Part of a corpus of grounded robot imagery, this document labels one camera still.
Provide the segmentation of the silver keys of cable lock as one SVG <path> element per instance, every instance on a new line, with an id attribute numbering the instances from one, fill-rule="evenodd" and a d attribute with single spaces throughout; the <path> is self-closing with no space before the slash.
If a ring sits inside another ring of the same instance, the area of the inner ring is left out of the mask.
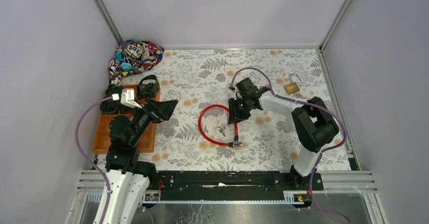
<path id="1" fill-rule="evenodd" d="M 225 133 L 226 128 L 224 126 L 217 126 L 217 129 L 219 133 L 221 133 L 224 137 L 226 136 L 226 133 Z"/>

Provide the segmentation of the red cable lock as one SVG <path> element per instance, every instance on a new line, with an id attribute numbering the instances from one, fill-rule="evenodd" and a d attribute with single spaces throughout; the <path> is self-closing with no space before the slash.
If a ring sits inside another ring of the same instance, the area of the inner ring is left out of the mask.
<path id="1" fill-rule="evenodd" d="M 198 117 L 198 122 L 197 122 L 197 126 L 198 126 L 198 130 L 199 133 L 201 134 L 201 136 L 208 142 L 217 145 L 217 146 L 221 146 L 221 147 L 229 147 L 229 148 L 242 148 L 244 143 L 240 141 L 240 136 L 239 136 L 239 130 L 238 130 L 238 123 L 233 123 L 233 139 L 230 142 L 225 142 L 225 141 L 221 141 L 219 140 L 217 137 L 221 136 L 222 139 L 226 139 L 227 136 L 223 136 L 221 133 L 219 133 L 217 126 L 224 126 L 222 125 L 222 123 L 219 125 L 219 119 L 217 118 L 212 118 L 214 120 L 214 122 L 207 122 L 205 125 L 203 125 L 203 121 L 206 119 L 205 116 L 206 114 L 211 111 L 211 110 L 215 110 L 215 109 L 222 109 L 224 110 L 228 115 L 229 115 L 229 108 L 227 106 L 224 105 L 220 105 L 220 104 L 214 104 L 214 105 L 210 105 L 208 107 L 206 107 L 205 109 L 202 110 L 202 112 L 200 113 L 199 117 Z"/>

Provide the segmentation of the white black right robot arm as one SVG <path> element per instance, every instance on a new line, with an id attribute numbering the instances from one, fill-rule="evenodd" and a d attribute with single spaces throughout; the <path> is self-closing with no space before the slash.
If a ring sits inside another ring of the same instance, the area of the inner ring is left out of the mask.
<path id="1" fill-rule="evenodd" d="M 282 99 L 267 86 L 255 86 L 250 78 L 241 80 L 229 89 L 236 93 L 235 97 L 228 100 L 229 124 L 248 120 L 252 110 L 270 111 L 292 119 L 302 148 L 298 160 L 290 168 L 286 182 L 295 189 L 304 189 L 311 183 L 310 175 L 317 168 L 323 148 L 339 133 L 339 127 L 326 111 L 323 100 L 313 97 L 299 103 Z"/>

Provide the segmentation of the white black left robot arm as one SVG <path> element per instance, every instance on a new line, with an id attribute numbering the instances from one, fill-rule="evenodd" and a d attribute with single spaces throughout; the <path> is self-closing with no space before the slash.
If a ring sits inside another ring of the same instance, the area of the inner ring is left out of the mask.
<path id="1" fill-rule="evenodd" d="M 147 189 L 156 185 L 153 163 L 140 161 L 138 140 L 149 126 L 168 121 L 178 100 L 136 103 L 132 116 L 120 114 L 109 123 L 110 146 L 106 156 L 105 181 L 94 223 L 131 223 Z"/>

